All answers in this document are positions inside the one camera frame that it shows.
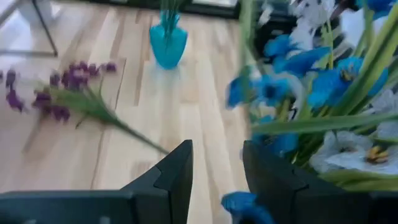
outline lavender flower stem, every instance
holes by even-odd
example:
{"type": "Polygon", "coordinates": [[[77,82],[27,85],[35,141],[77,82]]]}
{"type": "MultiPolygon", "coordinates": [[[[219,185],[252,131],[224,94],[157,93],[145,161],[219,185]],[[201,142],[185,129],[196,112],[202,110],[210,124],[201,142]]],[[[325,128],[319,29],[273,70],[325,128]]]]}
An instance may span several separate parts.
{"type": "Polygon", "coordinates": [[[136,138],[138,138],[139,140],[147,143],[148,145],[152,146],[153,148],[157,149],[159,152],[167,155],[169,153],[169,151],[167,151],[166,149],[164,149],[162,146],[152,142],[151,140],[147,139],[144,135],[142,135],[141,133],[138,133],[137,131],[131,129],[126,123],[115,119],[114,122],[112,122],[112,124],[114,124],[116,127],[120,128],[121,130],[127,132],[128,134],[130,134],[131,136],[134,136],[136,138]]]}

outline black object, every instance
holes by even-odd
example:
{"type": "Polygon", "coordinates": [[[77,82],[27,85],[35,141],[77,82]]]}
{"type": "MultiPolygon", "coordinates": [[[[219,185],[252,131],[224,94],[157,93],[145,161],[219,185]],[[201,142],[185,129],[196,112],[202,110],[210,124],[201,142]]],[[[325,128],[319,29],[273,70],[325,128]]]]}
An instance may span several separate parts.
{"type": "MultiPolygon", "coordinates": [[[[110,4],[115,6],[139,7],[145,9],[160,9],[159,0],[128,0],[127,2],[110,1],[110,0],[81,0],[100,4],[110,4]]],[[[193,3],[192,0],[185,0],[181,6],[181,12],[190,14],[199,14],[203,16],[216,16],[225,19],[238,19],[239,7],[235,6],[216,6],[209,4],[193,3]]]]}
{"type": "Polygon", "coordinates": [[[256,203],[276,224],[398,223],[395,192],[347,192],[250,141],[244,143],[243,162],[256,203]]]}
{"type": "Polygon", "coordinates": [[[121,190],[0,194],[2,224],[185,224],[192,187],[186,140],[121,190]]]}
{"type": "Polygon", "coordinates": [[[27,57],[58,57],[57,47],[55,46],[55,43],[52,39],[49,28],[44,22],[42,13],[40,12],[39,7],[37,6],[37,0],[32,0],[32,5],[37,13],[37,16],[39,17],[42,27],[44,28],[45,35],[50,42],[52,52],[28,51],[28,50],[0,50],[0,55],[9,54],[9,55],[23,55],[27,57]]]}

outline white petal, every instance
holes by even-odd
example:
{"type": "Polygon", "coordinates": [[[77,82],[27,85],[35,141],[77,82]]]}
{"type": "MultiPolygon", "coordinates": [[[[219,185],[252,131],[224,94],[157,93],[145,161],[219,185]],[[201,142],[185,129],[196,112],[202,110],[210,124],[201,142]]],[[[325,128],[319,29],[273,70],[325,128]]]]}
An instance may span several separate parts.
{"type": "Polygon", "coordinates": [[[328,172],[339,169],[338,166],[327,164],[325,160],[335,154],[339,153],[337,138],[332,131],[325,134],[323,145],[310,158],[310,165],[319,173],[328,172]]]}
{"type": "Polygon", "coordinates": [[[380,123],[377,127],[377,136],[384,139],[398,138],[398,121],[380,123]]]}
{"type": "Polygon", "coordinates": [[[398,147],[390,147],[387,152],[389,153],[388,161],[382,164],[366,162],[366,151],[337,154],[328,158],[326,162],[345,169],[357,169],[378,174],[398,174],[398,147]]]}
{"type": "Polygon", "coordinates": [[[395,98],[396,98],[396,96],[394,96],[394,93],[392,92],[392,90],[384,91],[379,97],[377,97],[372,102],[372,106],[373,106],[375,112],[391,110],[392,107],[394,106],[393,102],[394,102],[395,98]]]}
{"type": "Polygon", "coordinates": [[[373,142],[368,137],[357,135],[349,131],[337,132],[337,140],[340,149],[342,147],[349,147],[357,151],[367,151],[373,145],[373,142]]]}

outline green leaf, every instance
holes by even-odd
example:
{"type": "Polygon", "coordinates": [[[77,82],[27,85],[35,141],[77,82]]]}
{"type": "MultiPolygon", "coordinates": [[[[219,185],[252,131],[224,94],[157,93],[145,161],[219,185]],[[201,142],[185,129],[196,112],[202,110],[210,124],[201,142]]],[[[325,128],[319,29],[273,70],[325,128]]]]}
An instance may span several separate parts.
{"type": "Polygon", "coordinates": [[[337,107],[332,110],[333,115],[349,114],[365,98],[390,63],[397,45],[398,4],[395,4],[377,39],[366,54],[358,78],[347,89],[337,107]]]}
{"type": "Polygon", "coordinates": [[[390,119],[398,119],[398,114],[360,114],[293,120],[289,122],[275,121],[254,125],[252,131],[263,134],[315,133],[352,128],[367,124],[379,124],[380,122],[390,119]]]}
{"type": "Polygon", "coordinates": [[[366,0],[362,0],[362,2],[363,2],[363,13],[365,21],[365,30],[364,30],[365,46],[370,47],[374,39],[374,30],[373,30],[374,12],[369,9],[366,0]]]}
{"type": "Polygon", "coordinates": [[[358,45],[356,46],[355,51],[353,52],[354,57],[361,56],[364,45],[365,45],[365,33],[363,32],[361,38],[359,39],[358,45]]]}
{"type": "Polygon", "coordinates": [[[359,170],[334,170],[320,174],[319,178],[332,183],[344,183],[352,181],[398,179],[398,175],[377,174],[373,172],[363,172],[359,170]]]}
{"type": "Polygon", "coordinates": [[[340,185],[349,191],[398,191],[398,179],[366,180],[340,185]]]}

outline green flower stem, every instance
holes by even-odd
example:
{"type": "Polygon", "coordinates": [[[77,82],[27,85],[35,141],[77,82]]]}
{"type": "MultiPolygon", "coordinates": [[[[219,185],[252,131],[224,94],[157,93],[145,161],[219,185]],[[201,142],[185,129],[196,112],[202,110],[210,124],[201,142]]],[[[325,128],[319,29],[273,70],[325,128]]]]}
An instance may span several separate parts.
{"type": "Polygon", "coordinates": [[[374,125],[374,124],[372,124],[372,125],[366,125],[366,126],[361,126],[361,127],[357,128],[357,129],[354,129],[353,132],[354,132],[355,134],[363,134],[363,133],[368,132],[369,130],[374,129],[375,127],[376,127],[376,125],[374,125]]]}
{"type": "Polygon", "coordinates": [[[131,129],[126,123],[123,121],[118,120],[115,118],[111,124],[115,125],[118,127],[120,130],[125,131],[126,133],[130,134],[131,136],[138,138],[140,141],[152,146],[153,148],[157,149],[159,152],[167,155],[169,151],[165,150],[162,146],[159,146],[158,144],[152,142],[151,140],[147,139],[143,134],[138,133],[137,131],[131,129]]]}
{"type": "Polygon", "coordinates": [[[361,38],[359,39],[358,45],[355,48],[355,51],[353,52],[354,57],[360,57],[363,52],[363,48],[365,45],[365,32],[362,33],[361,38]]]}
{"type": "Polygon", "coordinates": [[[286,121],[289,115],[290,98],[285,99],[280,107],[280,113],[278,115],[279,121],[286,121]]]}
{"type": "Polygon", "coordinates": [[[326,24],[328,26],[328,36],[329,36],[329,46],[330,46],[329,69],[331,70],[333,69],[334,56],[333,56],[333,32],[331,30],[330,19],[327,20],[326,24]]]}
{"type": "Polygon", "coordinates": [[[373,15],[374,12],[369,9],[369,6],[366,0],[362,0],[363,2],[363,11],[364,11],[364,21],[365,21],[365,46],[370,47],[373,43],[374,39],[374,30],[373,30],[373,15]]]}

